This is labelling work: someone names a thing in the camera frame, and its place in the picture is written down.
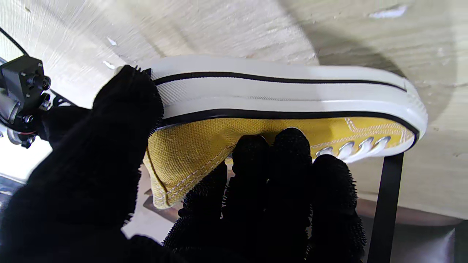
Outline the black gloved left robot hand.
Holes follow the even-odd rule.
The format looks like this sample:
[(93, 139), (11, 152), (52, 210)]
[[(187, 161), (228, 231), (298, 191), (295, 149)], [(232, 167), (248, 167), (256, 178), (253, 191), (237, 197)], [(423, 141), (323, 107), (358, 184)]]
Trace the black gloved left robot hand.
[(163, 245), (126, 237), (139, 170), (163, 116), (150, 76), (122, 67), (12, 196), (1, 219), (3, 263), (361, 263), (366, 238), (355, 181), (332, 155), (312, 160), (287, 128), (269, 145), (245, 135), (184, 198)]

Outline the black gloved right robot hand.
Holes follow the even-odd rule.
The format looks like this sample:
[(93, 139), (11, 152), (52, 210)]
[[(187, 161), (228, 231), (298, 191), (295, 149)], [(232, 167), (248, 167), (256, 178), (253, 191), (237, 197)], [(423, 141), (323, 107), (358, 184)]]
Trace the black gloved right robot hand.
[(90, 113), (90, 109), (79, 106), (53, 107), (38, 115), (35, 124), (36, 133), (55, 149), (67, 133)]

